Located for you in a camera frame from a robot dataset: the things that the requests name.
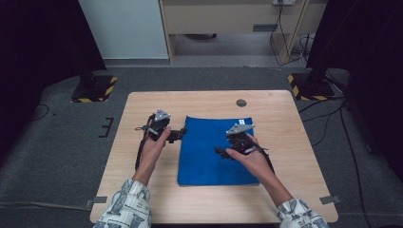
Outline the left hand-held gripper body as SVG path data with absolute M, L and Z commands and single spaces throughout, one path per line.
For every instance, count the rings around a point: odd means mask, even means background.
M 158 108 L 156 112 L 151 116 L 151 123 L 148 125 L 148 136 L 155 142 L 157 141 L 163 131 L 170 123 L 171 115 L 162 109 Z

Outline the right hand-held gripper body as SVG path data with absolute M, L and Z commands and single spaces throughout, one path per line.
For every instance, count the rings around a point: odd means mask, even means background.
M 248 155 L 257 148 L 256 144 L 249 138 L 247 131 L 253 129 L 253 124 L 235 123 L 226 131 L 227 141 L 231 143 L 231 148 L 242 155 Z

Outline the person's right hand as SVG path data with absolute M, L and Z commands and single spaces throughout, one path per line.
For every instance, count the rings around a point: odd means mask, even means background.
M 254 150 L 249 155 L 242 155 L 238 151 L 230 148 L 227 148 L 226 152 L 231 158 L 242 163 L 261 184 L 264 186 L 275 185 L 277 177 L 261 152 Z

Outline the person's left hand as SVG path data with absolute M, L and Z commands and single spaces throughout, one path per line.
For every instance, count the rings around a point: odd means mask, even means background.
M 138 181 L 144 185 L 148 185 L 149 180 L 155 170 L 156 163 L 162 154 L 162 150 L 165 147 L 166 139 L 169 137 L 171 127 L 168 126 L 156 141 L 147 138 L 144 142 L 144 148 L 142 150 L 141 161 L 136 169 L 132 179 Z

